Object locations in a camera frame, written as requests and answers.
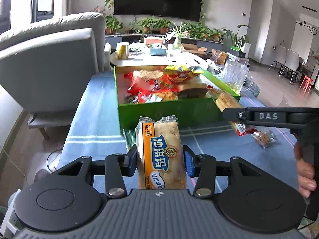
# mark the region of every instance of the yellow cup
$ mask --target yellow cup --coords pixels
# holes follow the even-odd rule
[[[127,60],[129,58],[129,44],[128,42],[120,42],[117,44],[116,52],[117,59]]]

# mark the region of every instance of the window frame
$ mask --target window frame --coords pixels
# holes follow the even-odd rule
[[[38,11],[38,1],[39,0],[32,0],[32,6],[31,6],[31,20],[32,23],[39,22],[42,20],[52,19],[54,16],[54,0],[52,0],[52,11]]]

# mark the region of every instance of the coffee table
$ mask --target coffee table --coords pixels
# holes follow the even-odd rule
[[[242,93],[243,107],[264,107],[253,95]],[[183,145],[188,145],[195,154],[215,156],[219,161],[229,161],[231,156],[240,156],[257,167],[272,174],[288,185],[298,189],[296,160],[293,146],[296,139],[288,129],[271,128],[277,137],[266,150],[261,148],[251,135],[239,137],[227,122],[204,126],[180,128]],[[112,72],[98,73],[90,80],[71,124],[58,167],[89,155],[93,160],[105,159],[107,155],[127,153],[125,139],[119,127],[117,99]],[[137,171],[134,177],[124,177],[128,191],[137,188]],[[195,179],[187,177],[192,193]],[[224,190],[227,177],[216,178],[216,193]],[[94,188],[105,192],[105,178],[96,176]]]
[[[147,53],[133,55],[130,53],[128,60],[117,59],[117,53],[114,52],[110,56],[110,62],[115,66],[162,66],[174,65],[176,63],[190,64],[192,66],[200,66],[207,70],[208,63],[197,55],[189,52],[174,53],[174,56],[151,56]]]

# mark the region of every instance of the red stool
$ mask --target red stool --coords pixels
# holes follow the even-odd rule
[[[305,94],[308,88],[309,88],[308,93],[310,92],[312,79],[309,76],[305,76],[304,80],[302,81],[302,83],[300,85],[300,88],[302,87],[304,81],[306,81],[305,86],[303,87],[303,93]]]

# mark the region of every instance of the white dining chair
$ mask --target white dining chair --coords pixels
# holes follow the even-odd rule
[[[298,67],[299,67],[299,54],[289,49],[287,52],[285,67],[281,71],[279,76],[281,76],[283,74],[283,72],[286,70],[286,68],[289,68],[290,70],[293,71],[293,73],[291,74],[291,80],[290,80],[290,84],[291,84],[292,78],[293,78],[294,74],[296,73]]]
[[[276,54],[275,54],[275,60],[272,63],[272,65],[270,66],[270,68],[274,65],[275,62],[276,62],[276,65],[275,65],[274,71],[275,71],[278,63],[281,64],[281,68],[282,68],[282,66],[286,62],[286,57],[287,57],[287,49],[284,46],[277,47]]]

